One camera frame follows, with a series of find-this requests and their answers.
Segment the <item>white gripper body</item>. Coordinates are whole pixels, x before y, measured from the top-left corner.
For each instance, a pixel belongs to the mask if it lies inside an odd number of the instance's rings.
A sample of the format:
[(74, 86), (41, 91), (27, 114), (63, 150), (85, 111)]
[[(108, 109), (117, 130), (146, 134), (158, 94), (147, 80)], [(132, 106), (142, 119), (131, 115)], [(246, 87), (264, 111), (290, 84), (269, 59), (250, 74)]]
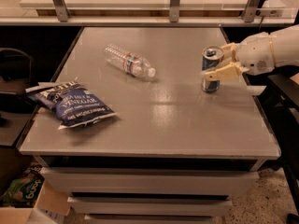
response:
[(272, 72), (275, 62), (270, 34), (263, 32), (245, 38), (235, 48), (235, 60), (252, 76)]

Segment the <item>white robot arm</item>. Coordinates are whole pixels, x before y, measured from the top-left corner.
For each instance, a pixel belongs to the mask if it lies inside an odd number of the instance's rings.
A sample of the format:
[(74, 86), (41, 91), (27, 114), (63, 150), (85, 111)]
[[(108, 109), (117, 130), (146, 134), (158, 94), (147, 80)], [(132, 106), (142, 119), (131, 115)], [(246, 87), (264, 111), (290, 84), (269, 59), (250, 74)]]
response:
[(250, 35), (240, 43), (229, 43), (221, 49), (223, 60), (202, 72), (206, 81), (237, 79), (243, 73), (257, 76), (282, 66), (298, 66), (299, 25)]

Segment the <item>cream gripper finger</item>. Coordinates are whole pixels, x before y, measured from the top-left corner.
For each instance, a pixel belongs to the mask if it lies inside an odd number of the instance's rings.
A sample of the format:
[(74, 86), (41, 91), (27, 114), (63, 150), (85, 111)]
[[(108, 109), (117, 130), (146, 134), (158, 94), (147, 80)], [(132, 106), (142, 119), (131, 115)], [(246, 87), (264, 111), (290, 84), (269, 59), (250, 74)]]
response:
[(221, 49), (223, 50), (223, 59), (231, 59), (235, 60), (235, 54), (236, 54), (236, 49), (238, 48), (239, 44), (238, 43), (229, 43), (226, 45), (221, 46)]
[(224, 81), (234, 80), (240, 77), (243, 73), (248, 72), (249, 69), (242, 65), (240, 62), (230, 62), (221, 68), (214, 70), (203, 71), (202, 79), (206, 81)]

